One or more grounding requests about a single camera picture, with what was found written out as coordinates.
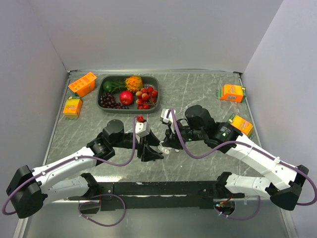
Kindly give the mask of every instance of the tray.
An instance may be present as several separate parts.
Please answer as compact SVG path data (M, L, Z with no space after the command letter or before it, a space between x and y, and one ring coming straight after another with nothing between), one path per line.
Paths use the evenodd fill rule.
M154 107L152 106L150 109L138 110L137 109L138 105L135 103L135 101L138 99L138 97L135 96L135 95L134 95L133 104L128 106L129 109L103 108L100 105L100 101L99 100L100 100L101 95L104 93L103 84L106 81L122 81L122 80L125 80L126 78L131 77L131 76L133 76L133 75L110 75L110 76L105 77L101 81L101 84L100 84L99 89L98 89L98 94L97 94L97 105L98 105L98 107L100 109L104 110L107 113L123 113L123 114L143 114L143 113L147 113L147 114L149 114L149 113L153 113L153 112L157 111L159 109L158 106L159 106L159 96L160 96L159 82L154 77L142 76L142 75L140 75L140 77L143 80L144 87L148 88L148 87L152 86L155 90L158 91L157 102L156 102ZM113 94L114 98L115 98L115 101L118 102L118 103L120 102L120 100L119 100L120 93L121 92L117 92L117 93Z

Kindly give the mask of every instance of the white wall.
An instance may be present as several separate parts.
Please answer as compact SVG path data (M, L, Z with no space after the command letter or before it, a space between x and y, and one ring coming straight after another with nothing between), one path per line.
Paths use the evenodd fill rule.
M317 1L284 0L253 55L243 82L262 144L310 169L317 183ZM301 202L313 199L309 183ZM317 204L293 213L301 238L317 236Z
M282 0L29 0L68 70L243 72Z
M0 32L2 206L15 171L44 159L67 72L28 1L1 1ZM13 236L17 220L1 213L1 237Z

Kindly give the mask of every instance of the table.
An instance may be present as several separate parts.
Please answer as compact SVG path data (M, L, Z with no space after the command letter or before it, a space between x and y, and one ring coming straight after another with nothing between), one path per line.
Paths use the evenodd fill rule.
M69 76L70 84L87 72L75 71ZM124 123L125 132L132 131L132 116L125 114L111 114L99 109L96 104L98 87L101 80L111 74L130 74L127 72L98 73L95 90L82 98L83 106L78 120L66 120L62 111L58 116L58 122L54 129L53 139L50 144L45 164L57 161L68 156L88 142L94 139L98 133L112 119L119 119ZM155 77L159 82L160 107L155 113L145 115L150 123L152 131L161 140L167 126L159 120L162 108L173 107L178 119L185 118L184 112L192 105L199 104L209 110L215 121L226 121L232 113L238 114L244 119L252 122L251 112L247 103L233 103L215 98L216 89L224 84L241 84L239 74L227 72L134 72L131 74L149 75ZM72 96L67 89L63 99ZM253 138L259 144L257 135ZM210 150L202 141L187 143L189 150L200 155ZM115 148L116 156L111 158L112 162L123 163L130 158L131 150ZM163 160L141 162L135 155L133 161L125 167L114 167L101 164L86 170L91 173L98 182L139 182L139 181L200 181L216 180L223 172L228 171L243 176L261 176L239 160L226 156L221 152L215 152L210 156L195 160L190 158L184 151L176 153L174 150Z

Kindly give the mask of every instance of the juice box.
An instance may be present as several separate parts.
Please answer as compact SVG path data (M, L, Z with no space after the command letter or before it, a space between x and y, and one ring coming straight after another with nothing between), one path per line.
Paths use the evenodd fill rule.
M80 97L69 97L63 111L66 119L78 119L82 105Z
M96 78L97 76L95 76L92 72L89 72L85 76L69 84L68 87L75 93L76 96L84 97L95 88Z
M246 88L239 85L225 84L221 89L216 91L216 98L232 101L242 102L246 97Z
M235 115L233 113L229 118L228 122L238 130L242 131L242 133L246 134L248 137L251 136L251 133L253 131L253 125L249 123L247 120L244 120L240 116Z

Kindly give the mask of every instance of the green fruit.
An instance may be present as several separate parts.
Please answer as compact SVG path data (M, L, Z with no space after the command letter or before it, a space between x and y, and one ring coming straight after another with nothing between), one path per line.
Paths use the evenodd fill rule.
M103 84L103 88L104 88L104 91L105 91L106 93L111 93L112 90L113 90L113 88L114 88L114 86L113 86L113 84L112 84L111 81L106 81L106 82L104 82L104 84Z

